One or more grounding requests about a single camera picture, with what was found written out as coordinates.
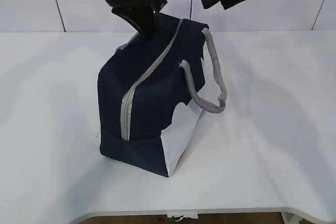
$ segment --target gray zipper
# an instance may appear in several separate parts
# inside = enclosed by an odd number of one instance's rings
[[[127,93],[122,99],[121,111],[120,111],[121,138],[126,141],[130,140],[131,115],[132,115],[132,106],[135,90],[143,81],[145,81],[154,72],[154,70],[163,61],[164,57],[168,54],[169,50],[172,48],[174,41],[177,37],[177,33],[179,32],[182,21],[183,20],[180,19],[174,37],[169,42],[167,47],[163,50],[163,52],[155,60],[155,62],[146,70],[146,72],[142,74],[142,76],[131,86],[131,88],[127,91]]]

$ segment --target gray rope handle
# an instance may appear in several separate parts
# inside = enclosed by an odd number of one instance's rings
[[[214,78],[216,83],[219,85],[221,94],[218,97],[219,100],[219,106],[213,104],[212,102],[209,102],[201,97],[198,96],[197,91],[195,89],[194,79],[191,74],[190,65],[186,60],[182,60],[180,63],[180,67],[184,70],[185,79],[187,82],[187,86],[189,89],[189,93],[192,97],[192,99],[195,101],[195,103],[203,110],[219,114],[222,113],[225,110],[226,106],[226,87],[225,83],[222,77],[222,71],[221,71],[221,65],[219,63],[217,51],[214,45],[214,41],[212,39],[211,33],[207,28],[204,28],[202,30],[202,33],[205,36],[206,44],[208,46],[209,54],[211,57],[211,62],[213,66],[213,72],[214,72]]]

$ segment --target white wall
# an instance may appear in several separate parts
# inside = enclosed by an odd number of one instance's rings
[[[63,31],[55,0],[0,0],[0,32]]]
[[[314,30],[336,30],[336,0],[325,0]]]
[[[121,18],[112,15],[104,0],[58,0],[67,31],[134,31]],[[191,0],[168,0],[162,12],[189,18]]]
[[[248,0],[229,10],[220,3],[204,10],[201,0],[193,0],[192,19],[208,23],[213,31],[310,30],[322,1]]]

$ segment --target white tabletop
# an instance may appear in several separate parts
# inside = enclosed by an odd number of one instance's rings
[[[336,31],[214,33],[227,109],[203,114],[171,178],[98,151],[97,74],[130,37],[0,34],[0,223],[179,210],[336,221]]]

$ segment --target lunch bag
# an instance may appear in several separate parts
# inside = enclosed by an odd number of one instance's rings
[[[208,26],[156,14],[151,38],[136,34],[98,76],[102,155],[169,177],[202,110],[221,113],[226,88]],[[207,43],[219,106],[202,99]]]

